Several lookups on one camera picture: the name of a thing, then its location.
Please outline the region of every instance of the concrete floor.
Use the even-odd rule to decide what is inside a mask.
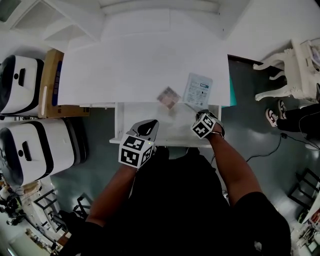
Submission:
[[[280,139],[280,131],[272,128],[265,117],[267,107],[276,110],[277,99],[255,101],[255,94],[280,88],[283,80],[270,81],[270,70],[255,71],[249,64],[229,61],[237,106],[222,109],[225,139],[245,158],[268,154]],[[292,97],[283,99],[288,109],[299,102]],[[51,177],[62,210],[72,211],[77,198],[85,193],[94,199],[103,190],[119,167],[118,145],[110,144],[114,137],[114,109],[92,109],[91,116],[83,119],[87,132],[90,156],[84,164],[73,166]],[[299,133],[288,135],[302,140]],[[184,148],[170,148],[171,158],[183,155]],[[201,153],[211,161],[212,149]],[[282,139],[277,152],[268,157],[257,157],[249,164],[256,174],[263,192],[293,227],[301,208],[286,194],[296,182],[295,172],[306,167],[320,175],[319,152],[306,149],[292,139]]]

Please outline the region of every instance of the shoe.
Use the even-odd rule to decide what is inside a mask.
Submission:
[[[281,99],[278,100],[278,109],[279,109],[280,119],[287,119],[287,118],[286,118],[287,108],[286,108],[285,103],[284,103],[283,100],[281,100]]]
[[[275,114],[275,112],[273,112],[271,109],[268,108],[265,111],[265,116],[272,127],[277,127],[278,116]]]

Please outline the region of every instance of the black pants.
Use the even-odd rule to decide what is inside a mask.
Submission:
[[[285,112],[287,119],[278,119],[276,124],[280,130],[308,134],[311,138],[320,137],[320,104],[314,104]]]

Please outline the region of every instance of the black shirt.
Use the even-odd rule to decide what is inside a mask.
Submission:
[[[61,255],[289,256],[290,251],[289,225],[264,194],[247,194],[230,207],[215,169],[202,155],[187,154],[152,157],[118,214],[104,228],[86,222]]]

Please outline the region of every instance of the cardboard box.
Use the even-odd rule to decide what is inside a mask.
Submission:
[[[88,117],[90,108],[57,105],[64,54],[56,49],[46,53],[39,93],[39,118]]]

